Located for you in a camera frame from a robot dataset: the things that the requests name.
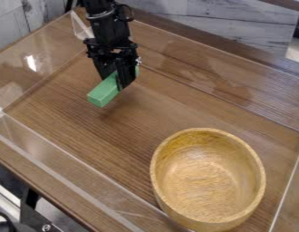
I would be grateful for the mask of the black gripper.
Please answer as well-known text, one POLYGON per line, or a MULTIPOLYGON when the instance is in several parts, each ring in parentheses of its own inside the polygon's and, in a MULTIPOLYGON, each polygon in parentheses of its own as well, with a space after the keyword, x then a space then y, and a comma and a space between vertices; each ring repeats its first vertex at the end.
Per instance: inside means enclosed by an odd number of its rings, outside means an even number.
POLYGON ((84 44, 100 78, 105 80, 117 71, 117 87, 121 91, 137 77, 137 44, 130 40, 129 29, 134 18, 88 16, 86 20, 93 35, 84 39, 84 44))

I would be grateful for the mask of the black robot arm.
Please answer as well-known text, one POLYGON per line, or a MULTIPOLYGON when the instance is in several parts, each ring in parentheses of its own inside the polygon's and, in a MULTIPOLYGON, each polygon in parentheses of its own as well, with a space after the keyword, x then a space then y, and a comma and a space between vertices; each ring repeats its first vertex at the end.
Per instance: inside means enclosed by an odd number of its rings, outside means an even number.
POLYGON ((116 73, 121 91, 136 80, 137 44, 130 40, 132 8, 116 0, 77 0, 85 9, 93 37, 84 39, 86 55, 93 60, 98 75, 105 80, 116 73))

